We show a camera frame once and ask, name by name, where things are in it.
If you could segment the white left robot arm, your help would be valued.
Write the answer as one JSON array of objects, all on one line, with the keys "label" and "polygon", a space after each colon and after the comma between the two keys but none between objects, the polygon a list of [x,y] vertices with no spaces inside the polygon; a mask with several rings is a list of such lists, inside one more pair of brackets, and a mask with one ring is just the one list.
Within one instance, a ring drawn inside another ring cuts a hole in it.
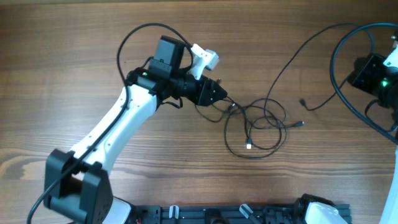
[{"label": "white left robot arm", "polygon": [[155,55],[128,73],[118,101],[94,129],[68,152],[48,156],[44,206],[75,223],[132,223],[135,206],[111,190],[116,159],[159,106],[181,108],[183,99],[210,106],[225,99],[219,83],[203,75],[218,60],[212,50],[162,36]]}]

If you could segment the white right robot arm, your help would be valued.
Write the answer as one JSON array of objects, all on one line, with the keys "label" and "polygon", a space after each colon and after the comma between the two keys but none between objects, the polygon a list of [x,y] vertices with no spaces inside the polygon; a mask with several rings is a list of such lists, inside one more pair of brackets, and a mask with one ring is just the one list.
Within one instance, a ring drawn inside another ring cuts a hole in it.
[{"label": "white right robot arm", "polygon": [[[333,131],[328,139],[318,144],[326,150],[306,163],[304,170],[289,181],[293,194],[318,193],[353,206],[355,223],[397,223],[397,131],[386,130],[360,112],[341,90],[335,78],[336,58],[347,41],[360,32],[371,37],[374,31],[397,30],[393,22],[366,25],[344,23],[349,30],[336,44],[330,57],[329,75],[334,96],[338,97],[353,116],[369,129],[353,126],[345,131]],[[348,134],[349,146],[343,145]]]}]

